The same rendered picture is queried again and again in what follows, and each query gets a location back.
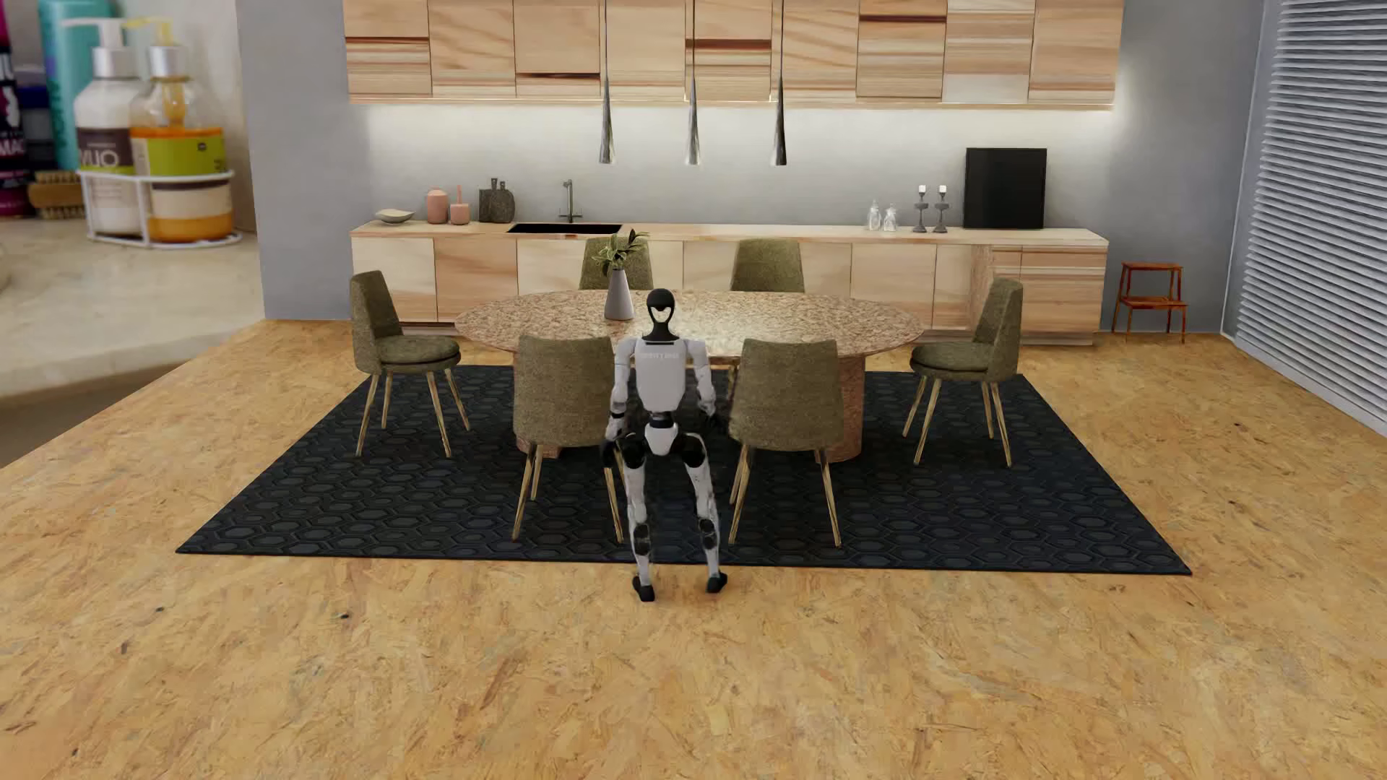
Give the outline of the olive fabric chair wooden legs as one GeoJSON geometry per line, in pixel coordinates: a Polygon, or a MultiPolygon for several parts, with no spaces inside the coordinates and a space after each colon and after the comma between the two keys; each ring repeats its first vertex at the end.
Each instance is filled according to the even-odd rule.
{"type": "Polygon", "coordinates": [[[741,444],[732,482],[736,541],[756,450],[811,451],[820,465],[834,544],[842,545],[827,451],[843,436],[838,343],[778,343],[745,339],[730,411],[730,437],[741,444]]]}
{"type": "Polygon", "coordinates": [[[731,290],[806,293],[799,241],[793,239],[736,241],[731,290]]]}
{"type": "Polygon", "coordinates": [[[578,289],[606,289],[614,271],[624,271],[632,289],[655,287],[646,233],[609,235],[585,241],[578,289]]]}
{"type": "Polygon", "coordinates": [[[436,375],[440,373],[447,379],[463,426],[469,430],[472,426],[451,372],[454,366],[460,364],[459,344],[456,340],[445,336],[404,334],[402,323],[381,271],[354,273],[354,278],[350,280],[350,298],[351,310],[354,310],[355,366],[370,375],[370,386],[362,414],[355,455],[362,457],[380,378],[386,378],[383,421],[387,421],[393,378],[395,375],[424,375],[429,383],[442,450],[447,457],[451,457],[452,448],[442,416],[436,375]]]}
{"type": "Polygon", "coordinates": [[[913,348],[910,366],[918,375],[920,383],[903,427],[903,436],[908,436],[913,429],[921,398],[929,397],[921,437],[913,457],[914,465],[921,462],[931,419],[945,382],[981,383],[988,434],[993,437],[994,432],[999,430],[1006,465],[1013,465],[1010,434],[999,384],[1010,382],[1017,375],[1022,310],[1022,283],[1010,278],[996,278],[990,285],[981,322],[978,322],[971,340],[922,343],[913,348]]]}
{"type": "Polygon", "coordinates": [[[538,491],[541,447],[599,447],[614,539],[623,541],[614,495],[617,447],[606,439],[610,416],[613,346],[606,336],[577,340],[519,337],[515,354],[513,427],[527,444],[510,540],[522,532],[526,502],[538,491]]]}

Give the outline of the robot left leg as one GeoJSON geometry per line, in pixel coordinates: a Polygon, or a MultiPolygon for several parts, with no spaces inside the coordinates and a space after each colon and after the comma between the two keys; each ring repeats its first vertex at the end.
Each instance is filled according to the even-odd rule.
{"type": "Polygon", "coordinates": [[[651,575],[651,525],[645,501],[645,462],[649,454],[642,433],[621,434],[617,440],[623,486],[627,494],[628,539],[637,562],[632,588],[642,602],[655,601],[651,575]]]}

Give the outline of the robot leg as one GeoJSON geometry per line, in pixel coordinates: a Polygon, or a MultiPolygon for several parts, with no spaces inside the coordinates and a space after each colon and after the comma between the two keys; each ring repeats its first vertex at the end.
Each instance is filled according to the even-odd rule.
{"type": "Polygon", "coordinates": [[[728,576],[720,568],[721,523],[707,448],[700,434],[684,432],[677,423],[671,432],[675,434],[669,454],[682,459],[695,490],[698,530],[707,565],[706,593],[717,594],[725,587],[728,576]]]}
{"type": "Polygon", "coordinates": [[[642,602],[655,601],[651,575],[651,525],[645,501],[645,462],[649,454],[642,433],[621,434],[617,440],[623,486],[627,494],[628,539],[637,562],[632,588],[642,602]]]}

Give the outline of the wooden kitchen counter cabinet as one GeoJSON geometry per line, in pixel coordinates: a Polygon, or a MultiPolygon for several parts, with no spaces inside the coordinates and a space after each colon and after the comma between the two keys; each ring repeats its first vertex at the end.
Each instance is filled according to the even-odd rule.
{"type": "MultiPolygon", "coordinates": [[[[494,300],[578,289],[592,236],[509,235],[510,223],[372,221],[351,232],[354,271],[381,271],[405,323],[451,323],[494,300]]],[[[649,235],[660,287],[730,290],[736,241],[799,241],[806,290],[888,303],[925,334],[974,329],[993,279],[1026,286],[1022,336],[1090,346],[1101,328],[1108,240],[1080,228],[870,232],[847,225],[630,223],[649,235]]]]}

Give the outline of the black hexagon pattern rug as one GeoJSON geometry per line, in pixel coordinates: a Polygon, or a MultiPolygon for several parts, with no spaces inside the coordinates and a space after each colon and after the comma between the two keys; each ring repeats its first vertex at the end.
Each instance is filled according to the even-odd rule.
{"type": "MultiPolygon", "coordinates": [[[[632,563],[614,539],[599,450],[545,458],[510,540],[524,450],[510,366],[455,369],[472,427],[442,394],[442,452],[423,382],[397,382],[386,429],[355,452],[361,382],[178,552],[632,563]]],[[[1190,568],[1022,375],[1000,386],[1014,465],[985,433],[975,389],[947,383],[920,465],[900,418],[914,375],[864,376],[857,457],[831,465],[841,547],[809,452],[757,450],[731,566],[1180,575],[1190,568]]]]}

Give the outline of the silver cone pendant lamp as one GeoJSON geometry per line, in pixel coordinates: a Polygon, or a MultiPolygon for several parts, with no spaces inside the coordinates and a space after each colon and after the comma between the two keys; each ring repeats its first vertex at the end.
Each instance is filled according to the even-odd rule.
{"type": "Polygon", "coordinates": [[[788,165],[786,130],[785,130],[785,25],[786,0],[775,0],[775,47],[774,47],[774,135],[773,135],[773,167],[788,165]]]}

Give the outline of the black square appliance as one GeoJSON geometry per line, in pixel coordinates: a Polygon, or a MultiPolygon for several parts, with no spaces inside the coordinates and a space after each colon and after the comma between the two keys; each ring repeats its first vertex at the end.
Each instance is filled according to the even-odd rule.
{"type": "Polygon", "coordinates": [[[1042,229],[1047,149],[968,147],[963,226],[1042,229]]]}

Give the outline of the small orange wooden step stool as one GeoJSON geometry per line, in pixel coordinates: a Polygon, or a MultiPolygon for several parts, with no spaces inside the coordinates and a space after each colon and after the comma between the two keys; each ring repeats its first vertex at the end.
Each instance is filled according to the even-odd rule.
{"type": "Polygon", "coordinates": [[[1132,322],[1136,311],[1164,311],[1166,314],[1165,333],[1172,333],[1173,315],[1180,315],[1180,343],[1189,340],[1189,303],[1183,300],[1183,266],[1176,262],[1137,262],[1125,261],[1119,268],[1118,294],[1112,308],[1110,333],[1117,333],[1119,323],[1119,310],[1126,308],[1126,325],[1123,334],[1132,333],[1132,322]],[[1132,291],[1136,273],[1166,273],[1168,287],[1162,294],[1135,294],[1132,291]]]}

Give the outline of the yellow pump soap bottle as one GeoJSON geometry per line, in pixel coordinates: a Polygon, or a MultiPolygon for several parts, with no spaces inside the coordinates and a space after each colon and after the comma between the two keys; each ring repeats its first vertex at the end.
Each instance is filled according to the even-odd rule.
{"type": "Polygon", "coordinates": [[[164,17],[136,17],[128,29],[151,26],[146,50],[148,82],[130,100],[130,150],[137,175],[204,175],[226,172],[227,154],[219,110],[196,83],[189,51],[176,42],[164,17]]]}

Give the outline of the white pump soap bottle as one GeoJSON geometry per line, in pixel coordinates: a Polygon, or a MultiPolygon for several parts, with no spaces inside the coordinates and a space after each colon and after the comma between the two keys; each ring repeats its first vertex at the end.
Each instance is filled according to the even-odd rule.
{"type": "Polygon", "coordinates": [[[130,100],[141,90],[136,53],[123,37],[118,18],[79,17],[62,26],[93,25],[98,44],[92,50],[93,80],[74,101],[78,122],[78,169],[105,176],[83,176],[85,214],[94,235],[139,237],[143,233],[135,158],[130,150],[130,100]]]}

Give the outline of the wooden scrub brush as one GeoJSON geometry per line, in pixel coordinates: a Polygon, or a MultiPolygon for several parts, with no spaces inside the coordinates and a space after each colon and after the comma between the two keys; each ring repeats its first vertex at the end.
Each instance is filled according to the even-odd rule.
{"type": "Polygon", "coordinates": [[[35,169],[26,185],[26,198],[42,221],[85,221],[85,196],[76,169],[35,169]]]}

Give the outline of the white window blinds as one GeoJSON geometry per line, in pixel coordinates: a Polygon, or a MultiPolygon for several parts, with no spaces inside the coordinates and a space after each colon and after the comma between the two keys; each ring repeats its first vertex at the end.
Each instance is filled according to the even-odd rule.
{"type": "Polygon", "coordinates": [[[1222,328],[1387,437],[1387,0],[1265,0],[1222,328]]]}

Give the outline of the teal plastic bottle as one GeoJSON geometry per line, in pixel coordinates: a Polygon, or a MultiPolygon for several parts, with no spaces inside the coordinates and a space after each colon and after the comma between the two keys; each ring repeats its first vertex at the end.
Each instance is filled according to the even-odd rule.
{"type": "Polygon", "coordinates": [[[74,101],[92,82],[94,26],[62,26],[74,18],[112,18],[111,0],[37,0],[43,62],[50,103],[57,168],[78,169],[78,118],[74,101]]]}

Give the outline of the dark pink labelled bottle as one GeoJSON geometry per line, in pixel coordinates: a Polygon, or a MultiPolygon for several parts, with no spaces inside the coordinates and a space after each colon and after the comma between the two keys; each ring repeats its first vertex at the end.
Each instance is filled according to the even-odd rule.
{"type": "Polygon", "coordinates": [[[0,0],[0,221],[17,221],[32,214],[26,185],[32,167],[22,128],[22,105],[12,68],[11,43],[3,0],[0,0]]]}

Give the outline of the wooden wall cabinets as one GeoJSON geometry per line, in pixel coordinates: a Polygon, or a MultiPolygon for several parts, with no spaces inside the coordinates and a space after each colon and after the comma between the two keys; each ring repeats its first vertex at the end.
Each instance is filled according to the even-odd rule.
{"type": "Polygon", "coordinates": [[[341,0],[366,101],[1114,103],[1125,0],[341,0]]]}

